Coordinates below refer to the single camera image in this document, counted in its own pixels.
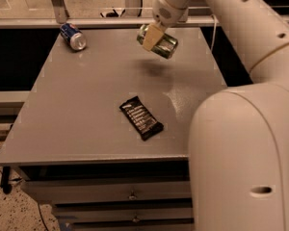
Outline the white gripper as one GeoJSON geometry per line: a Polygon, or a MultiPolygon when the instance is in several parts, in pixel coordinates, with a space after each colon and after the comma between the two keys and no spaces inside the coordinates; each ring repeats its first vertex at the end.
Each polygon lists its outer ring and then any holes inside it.
{"type": "Polygon", "coordinates": [[[144,25],[143,48],[150,51],[165,34],[166,28],[174,26],[188,9],[191,0],[154,0],[152,15],[156,22],[144,25]]]}

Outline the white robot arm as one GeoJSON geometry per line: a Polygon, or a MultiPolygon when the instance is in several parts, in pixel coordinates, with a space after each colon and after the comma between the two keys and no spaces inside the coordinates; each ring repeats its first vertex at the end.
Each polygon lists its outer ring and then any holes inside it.
{"type": "MultiPolygon", "coordinates": [[[[150,49],[191,0],[155,0],[150,49]]],[[[189,133],[196,231],[289,231],[289,24],[263,0],[205,0],[250,75],[197,108],[189,133]]]]}

